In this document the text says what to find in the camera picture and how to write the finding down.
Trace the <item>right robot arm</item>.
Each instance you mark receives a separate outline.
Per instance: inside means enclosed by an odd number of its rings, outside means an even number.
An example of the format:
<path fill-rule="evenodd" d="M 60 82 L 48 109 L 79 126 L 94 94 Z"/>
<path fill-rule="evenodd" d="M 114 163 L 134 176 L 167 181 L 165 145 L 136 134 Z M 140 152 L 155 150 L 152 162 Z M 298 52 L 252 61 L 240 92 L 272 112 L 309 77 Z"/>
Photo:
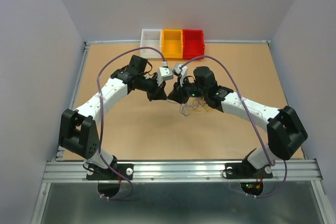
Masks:
<path fill-rule="evenodd" d="M 262 128 L 267 133 L 268 143 L 262 143 L 237 168 L 232 168 L 235 174 L 253 177 L 278 159 L 287 161 L 308 138 L 298 114 L 290 106 L 279 109 L 243 98 L 232 89 L 218 85 L 209 67 L 195 68 L 194 82 L 189 82 L 187 67 L 181 64 L 173 72 L 178 79 L 168 99 L 185 104 L 189 98 L 201 98 L 212 109 L 249 121 L 255 130 Z"/>

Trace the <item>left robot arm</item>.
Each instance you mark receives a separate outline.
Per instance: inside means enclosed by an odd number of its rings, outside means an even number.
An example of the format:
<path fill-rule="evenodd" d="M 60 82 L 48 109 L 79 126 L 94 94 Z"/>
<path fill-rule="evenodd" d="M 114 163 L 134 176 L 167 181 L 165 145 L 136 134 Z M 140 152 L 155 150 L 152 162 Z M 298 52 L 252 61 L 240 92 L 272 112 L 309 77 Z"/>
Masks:
<path fill-rule="evenodd" d="M 166 100 L 166 80 L 171 79 L 172 70 L 166 61 L 152 77 L 146 76 L 148 60 L 136 55 L 128 65 L 116 70 L 99 91 L 75 110 L 66 109 L 61 115 L 59 146 L 81 156 L 99 167 L 99 173 L 106 179 L 117 172 L 116 157 L 101 147 L 104 116 L 121 99 L 133 90 L 146 92 L 149 101 Z"/>

